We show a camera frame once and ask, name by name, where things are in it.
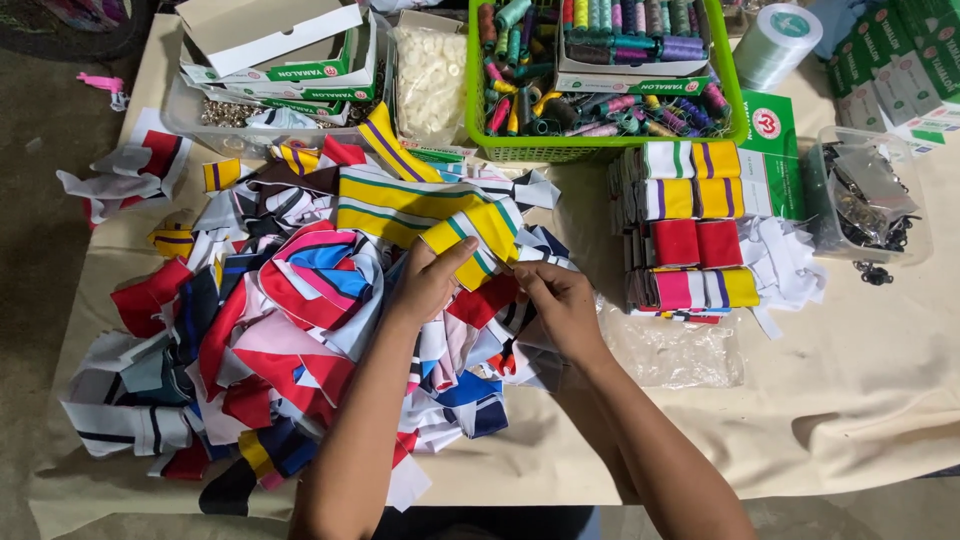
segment concrete floor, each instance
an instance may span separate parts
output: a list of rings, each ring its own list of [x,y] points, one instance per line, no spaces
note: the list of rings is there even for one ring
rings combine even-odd
[[[0,201],[7,213],[0,234],[0,426],[6,428],[0,498],[7,501],[0,504],[0,540],[37,538],[26,480],[34,449],[43,444],[44,408],[89,240],[80,201],[63,195],[54,172],[81,171],[106,154],[123,122],[105,92],[74,77],[109,69],[131,83],[136,62],[62,64],[0,50]],[[765,540],[956,538],[958,503],[960,479],[745,502]],[[642,507],[607,507],[602,517],[606,538],[660,538]],[[270,520],[133,514],[109,516],[62,538],[244,540],[283,538],[285,529]]]

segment green plastic basket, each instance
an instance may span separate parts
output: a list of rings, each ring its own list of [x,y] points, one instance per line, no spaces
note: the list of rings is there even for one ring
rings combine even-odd
[[[482,147],[488,160],[493,161],[578,161],[608,160],[620,148],[639,146],[656,140],[695,140],[712,142],[732,140],[739,144],[747,138],[747,113],[743,109],[743,95],[736,80],[733,55],[724,26],[720,0],[701,0],[707,10],[710,34],[713,37],[713,65],[723,84],[724,97],[732,107],[731,130],[722,138],[655,137],[655,136],[489,136],[484,134],[484,88],[486,73],[480,49],[477,13],[487,0],[470,0],[470,34],[467,44],[467,133]],[[505,0],[495,0],[496,5]],[[533,0],[537,6],[552,6],[553,0]]]

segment plastic container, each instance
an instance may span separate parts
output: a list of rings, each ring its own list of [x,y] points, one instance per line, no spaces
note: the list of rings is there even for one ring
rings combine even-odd
[[[740,94],[740,83],[736,79],[736,69],[733,66],[730,42],[727,39],[727,29],[724,26],[723,9],[719,0],[700,0],[707,10],[710,31],[713,36],[713,63],[720,82],[724,88],[724,97],[732,107],[731,130],[722,139],[720,138],[689,138],[689,137],[653,137],[653,136],[591,136],[591,137],[564,137],[564,136],[488,136],[484,135],[486,115],[484,114],[484,88],[486,87],[486,73],[483,68],[483,55],[480,48],[480,30],[477,14],[480,4],[490,3],[489,0],[470,0],[469,40],[467,43],[467,133],[477,145],[487,154],[488,160],[493,161],[552,161],[564,162],[575,160],[606,159],[615,156],[615,150],[640,146],[645,142],[657,140],[696,140],[712,142],[716,140],[732,140],[739,144],[747,138],[747,113],[743,109],[743,96]],[[505,0],[495,0],[496,5],[503,5]],[[554,0],[533,0],[536,6],[553,6]]]
[[[827,176],[827,163],[821,150],[824,143],[841,141],[844,144],[885,145],[894,172],[900,182],[910,190],[910,198],[919,210],[911,212],[922,219],[912,220],[913,228],[907,234],[903,253],[865,248],[850,242],[840,229],[840,217],[833,202],[831,180]],[[816,244],[817,257],[841,258],[843,260],[867,260],[876,264],[902,264],[913,266],[933,255],[933,239],[926,214],[924,191],[913,165],[913,158],[906,143],[895,135],[863,132],[850,128],[827,126],[817,135],[817,143],[804,158],[804,197],[810,220],[810,232]]]
[[[390,24],[383,17],[376,16],[377,57],[386,59],[386,77],[383,99],[394,118],[394,56],[396,44],[390,33]],[[273,144],[287,143],[303,148],[320,148],[327,135],[337,137],[338,142],[357,144],[372,150],[356,128],[334,128],[329,130],[257,130],[251,128],[218,128],[205,126],[200,121],[204,110],[202,90],[188,86],[178,73],[167,92],[167,98],[160,110],[160,117],[167,128],[180,135],[192,135],[209,146],[218,154],[227,158],[261,160],[270,157],[268,147],[258,140],[269,138]]]

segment table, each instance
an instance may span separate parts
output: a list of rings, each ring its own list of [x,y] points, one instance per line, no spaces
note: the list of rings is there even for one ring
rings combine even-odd
[[[179,55],[179,42],[171,38],[177,24],[172,15],[156,17],[121,140],[141,108],[161,106]],[[802,144],[833,123],[826,76],[815,62],[791,74],[779,93],[794,100]],[[172,205],[121,212],[93,232],[50,399],[49,444],[37,449],[31,483],[30,505],[44,538],[114,512],[200,512],[201,486],[147,478],[151,459],[130,453],[92,459],[56,393],[100,331],[123,328],[109,293],[158,268],[161,259],[147,234],[175,209],[203,207],[201,164],[216,159],[195,144]],[[649,389],[740,497],[859,490],[960,462],[960,316],[950,303],[960,298],[960,280],[953,277],[960,235],[951,222],[960,201],[960,183],[951,173],[958,168],[960,155],[949,147],[919,161],[935,245],[928,262],[891,267],[896,282],[872,287],[848,262],[825,261],[830,279],[824,304],[774,312],[784,339],[769,341],[749,312],[741,314],[744,384]],[[597,165],[553,167],[549,176],[564,193],[560,207],[552,214],[535,209],[528,217],[557,233],[597,289],[614,299],[622,295],[622,246],[609,233],[603,175]],[[657,353],[637,347],[630,329],[676,324],[609,309],[604,316],[613,352],[628,369],[653,361],[638,354]],[[637,502],[610,434],[576,380],[556,396],[520,387],[506,394],[509,428],[418,456],[433,480],[419,503]],[[214,468],[207,478],[219,472]],[[292,481],[274,492],[254,490],[251,515],[286,519],[293,493]]]

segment person's left hand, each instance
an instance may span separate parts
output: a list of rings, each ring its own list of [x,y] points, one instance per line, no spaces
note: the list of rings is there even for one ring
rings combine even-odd
[[[479,245],[477,238],[469,236],[437,256],[422,238],[414,240],[388,310],[416,323],[418,328],[432,321],[457,285],[453,273],[473,256]]]

